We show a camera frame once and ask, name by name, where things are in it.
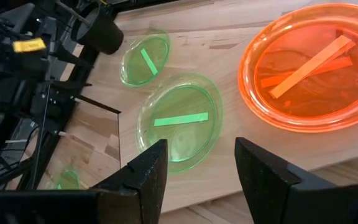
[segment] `green strip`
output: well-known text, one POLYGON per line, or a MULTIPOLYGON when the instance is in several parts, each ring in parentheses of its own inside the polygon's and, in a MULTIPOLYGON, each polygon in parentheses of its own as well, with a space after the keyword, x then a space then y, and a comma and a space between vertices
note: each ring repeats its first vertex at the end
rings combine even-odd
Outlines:
POLYGON ((193 122, 201 122, 208 120, 208 112, 207 113, 199 113, 199 114, 190 114, 184 116, 176 116, 172 118, 160 118, 154 120, 154 126, 166 126, 173 124, 187 124, 193 122))
POLYGON ((151 60, 151 58, 149 57, 149 55, 147 54, 146 50, 142 49, 140 52, 142 53, 143 59, 146 61, 147 65, 149 66, 153 75, 157 74, 158 70, 155 67, 155 65, 154 65, 153 61, 151 60))

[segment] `green plate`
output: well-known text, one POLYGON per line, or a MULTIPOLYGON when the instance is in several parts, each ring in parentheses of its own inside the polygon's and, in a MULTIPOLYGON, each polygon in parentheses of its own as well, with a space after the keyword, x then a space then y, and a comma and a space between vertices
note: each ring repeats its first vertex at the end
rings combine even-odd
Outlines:
POLYGON ((153 80, 164 68, 170 53, 169 35, 153 30, 135 40, 121 63, 121 81, 138 87, 153 80))
POLYGON ((194 167, 209 153, 222 125, 222 101, 208 78, 186 73, 175 75, 147 99, 137 123, 140 152, 159 139, 168 140, 168 171, 194 167))
POLYGON ((73 167, 67 167, 56 182, 57 190, 75 190, 80 189, 80 180, 73 167))

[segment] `orange plate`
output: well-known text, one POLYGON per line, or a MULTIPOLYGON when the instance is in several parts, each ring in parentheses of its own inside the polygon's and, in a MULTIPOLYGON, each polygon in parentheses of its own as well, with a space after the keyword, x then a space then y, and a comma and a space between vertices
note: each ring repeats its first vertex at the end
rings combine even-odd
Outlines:
POLYGON ((272 22, 246 49, 238 84, 248 107, 279 128, 320 133, 358 123, 358 6, 311 6, 272 22), (351 44, 332 47, 343 36, 351 44), (335 52, 303 79, 277 98, 269 93, 330 45, 335 52))

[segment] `wooden table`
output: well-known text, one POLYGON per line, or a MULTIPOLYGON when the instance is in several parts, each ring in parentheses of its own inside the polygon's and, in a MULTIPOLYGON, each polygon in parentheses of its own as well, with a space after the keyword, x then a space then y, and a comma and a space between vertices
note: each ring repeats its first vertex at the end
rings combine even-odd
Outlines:
MULTIPOLYGON (((168 177, 163 212, 241 190, 234 162, 234 139, 237 136, 250 139, 308 170, 358 157, 358 125, 324 134, 284 131, 256 117, 246 107, 237 90, 237 67, 253 36, 282 14, 307 4, 323 2, 328 0, 181 0, 125 12, 117 17, 116 23, 125 33, 124 43, 115 54, 99 56, 88 80, 93 86, 85 88, 83 94, 122 111, 119 118, 122 166, 138 155, 135 126, 139 108, 164 78, 182 72, 201 72, 217 84, 223 97, 224 126, 218 143, 200 165, 168 177), (128 88, 119 79, 120 62, 129 44, 149 28, 164 29, 169 33, 170 60, 152 83, 142 88, 128 88)), ((87 121, 83 122, 87 124, 87 128, 100 125, 107 131, 104 122, 98 120, 99 124, 92 123, 94 117, 100 118, 98 113, 93 115, 93 111, 89 111, 87 121)), ((104 121, 114 121, 102 117, 104 121)), ((76 131, 75 136, 82 142, 93 142, 92 150, 95 153, 88 156, 89 153, 86 152, 89 151, 77 149, 63 153, 68 153, 68 159, 75 157, 76 161, 87 163, 88 167, 80 166, 84 168, 84 172, 92 170, 86 182, 102 178, 98 173, 100 169, 106 168, 105 174, 109 169, 113 173, 119 164, 117 155, 106 153, 106 144, 98 141, 100 136, 103 137, 102 142, 109 141, 109 134, 90 136, 91 132, 87 130, 80 128, 76 131)), ((48 170, 52 169, 51 166, 59 166, 51 164, 48 170)))
POLYGON ((120 169, 118 115, 80 102, 65 132, 38 189, 56 189, 68 170, 88 189, 120 169))

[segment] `wooden surface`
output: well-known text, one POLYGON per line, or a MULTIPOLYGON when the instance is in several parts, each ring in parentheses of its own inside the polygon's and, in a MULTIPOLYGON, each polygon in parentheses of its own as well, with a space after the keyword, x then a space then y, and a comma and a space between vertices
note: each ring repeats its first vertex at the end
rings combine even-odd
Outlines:
MULTIPOLYGON (((269 22, 307 4, 311 4, 310 0, 181 0, 118 16, 116 22, 126 35, 124 43, 114 55, 99 56, 88 79, 93 86, 85 88, 83 94, 122 111, 119 118, 122 166, 138 155, 136 117, 143 101, 164 78, 181 72, 201 72, 217 84, 223 97, 224 126, 217 145, 194 169, 168 177, 163 212, 241 190, 234 162, 237 136, 250 139, 308 170, 358 157, 358 125, 325 134, 277 129, 256 117, 237 90, 237 66, 247 43, 269 22), (153 82, 142 88, 128 88, 119 79, 120 62, 129 44, 149 28, 169 33, 170 59, 153 82)), ((106 150, 110 144, 117 148, 117 139, 110 138, 115 135, 111 124, 116 119, 113 114, 85 107, 78 108, 79 115, 67 129, 76 138, 61 141, 53 155, 56 162, 49 164, 41 188, 51 186, 67 164, 75 164, 81 170, 78 173, 83 187, 118 169, 117 150, 115 153, 106 150)))

